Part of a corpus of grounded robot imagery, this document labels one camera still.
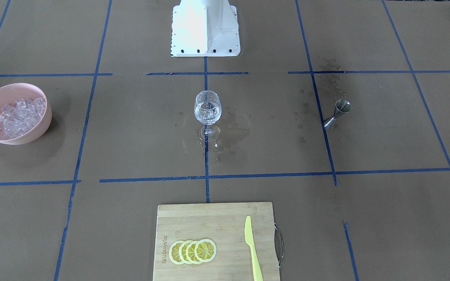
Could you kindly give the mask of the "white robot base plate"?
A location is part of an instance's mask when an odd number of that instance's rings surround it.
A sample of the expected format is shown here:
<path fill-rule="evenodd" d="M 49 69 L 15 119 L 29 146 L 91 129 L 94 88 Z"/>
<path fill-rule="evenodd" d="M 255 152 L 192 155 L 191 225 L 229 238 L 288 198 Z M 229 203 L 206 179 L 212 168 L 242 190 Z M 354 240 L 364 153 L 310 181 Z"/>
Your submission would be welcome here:
<path fill-rule="evenodd" d="M 237 9 L 228 0 L 182 0 L 172 16 L 172 57 L 240 55 Z"/>

